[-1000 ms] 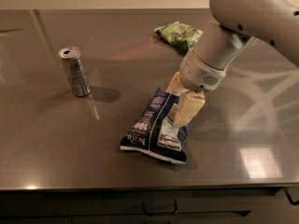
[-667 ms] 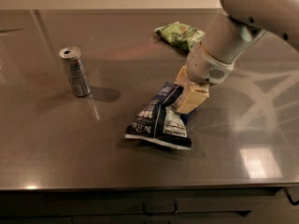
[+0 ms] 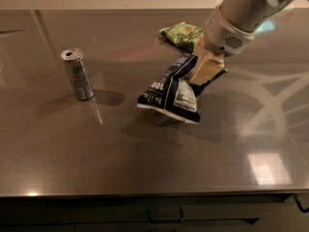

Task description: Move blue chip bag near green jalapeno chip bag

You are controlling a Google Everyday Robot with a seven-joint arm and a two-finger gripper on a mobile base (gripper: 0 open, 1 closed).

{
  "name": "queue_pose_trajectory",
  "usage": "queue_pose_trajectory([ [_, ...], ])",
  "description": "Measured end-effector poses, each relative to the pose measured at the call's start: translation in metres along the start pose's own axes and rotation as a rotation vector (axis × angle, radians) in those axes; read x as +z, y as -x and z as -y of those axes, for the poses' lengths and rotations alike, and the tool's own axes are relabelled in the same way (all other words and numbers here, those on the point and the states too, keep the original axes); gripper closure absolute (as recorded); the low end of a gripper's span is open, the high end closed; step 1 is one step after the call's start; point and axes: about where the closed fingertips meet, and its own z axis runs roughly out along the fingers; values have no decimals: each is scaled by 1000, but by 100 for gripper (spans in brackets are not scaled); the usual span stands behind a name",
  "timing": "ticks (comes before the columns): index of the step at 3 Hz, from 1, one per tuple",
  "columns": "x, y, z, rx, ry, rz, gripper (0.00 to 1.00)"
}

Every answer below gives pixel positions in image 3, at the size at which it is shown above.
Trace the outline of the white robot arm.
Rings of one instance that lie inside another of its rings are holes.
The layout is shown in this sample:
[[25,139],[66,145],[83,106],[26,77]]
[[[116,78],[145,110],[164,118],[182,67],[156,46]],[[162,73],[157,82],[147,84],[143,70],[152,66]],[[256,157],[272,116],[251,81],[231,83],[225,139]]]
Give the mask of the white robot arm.
[[203,85],[224,68],[224,58],[240,54],[257,29],[294,0],[223,0],[208,17],[193,54],[198,57],[188,82]]

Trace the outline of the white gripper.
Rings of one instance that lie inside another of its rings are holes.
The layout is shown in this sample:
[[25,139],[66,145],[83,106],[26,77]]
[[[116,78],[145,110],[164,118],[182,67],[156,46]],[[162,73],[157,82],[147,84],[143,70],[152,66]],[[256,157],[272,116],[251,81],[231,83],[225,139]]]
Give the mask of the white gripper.
[[217,6],[206,21],[204,37],[194,46],[197,62],[187,76],[188,82],[198,86],[206,83],[224,68],[224,55],[240,54],[254,38],[253,33],[234,26]]

